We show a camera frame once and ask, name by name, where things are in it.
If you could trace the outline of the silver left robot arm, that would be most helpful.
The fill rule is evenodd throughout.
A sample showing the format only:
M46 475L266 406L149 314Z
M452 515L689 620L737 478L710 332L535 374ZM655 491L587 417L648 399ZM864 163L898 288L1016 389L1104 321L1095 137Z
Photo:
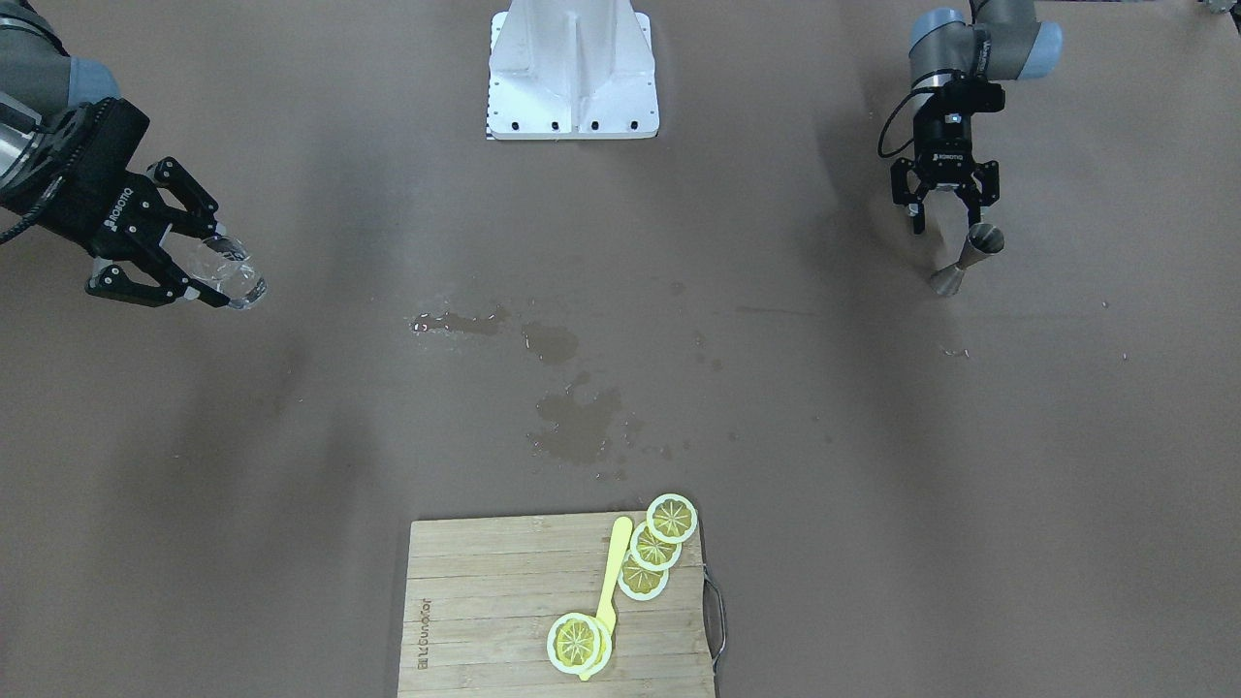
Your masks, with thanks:
M892 159L892 202L903 207L915 235L925 233L925 199L953 193L965 204L968 225L1001 197L998 161L978 161L970 120L1006 106L1003 82L1042 79L1059 67L1064 27L1037 17L1033 1L970 1L970 17L934 9L911 30L913 106L908 147L913 154L879 150Z

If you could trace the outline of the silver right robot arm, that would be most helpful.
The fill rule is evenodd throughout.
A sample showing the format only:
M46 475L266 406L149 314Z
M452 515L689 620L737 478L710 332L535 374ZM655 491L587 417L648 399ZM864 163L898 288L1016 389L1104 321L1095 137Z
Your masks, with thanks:
M223 233L218 204L172 156L129 171L149 116L123 98L102 63L69 53L26 1L1 12L4 210L10 242L43 227L93 261L88 296L138 306L204 301L240 306L217 281L182 270L168 233L242 255Z

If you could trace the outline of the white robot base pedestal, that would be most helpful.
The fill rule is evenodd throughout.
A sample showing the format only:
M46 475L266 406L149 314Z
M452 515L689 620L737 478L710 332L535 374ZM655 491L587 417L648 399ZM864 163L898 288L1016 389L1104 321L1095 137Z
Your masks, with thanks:
M652 139L660 130L652 17L629 1L514 1L491 17L485 137Z

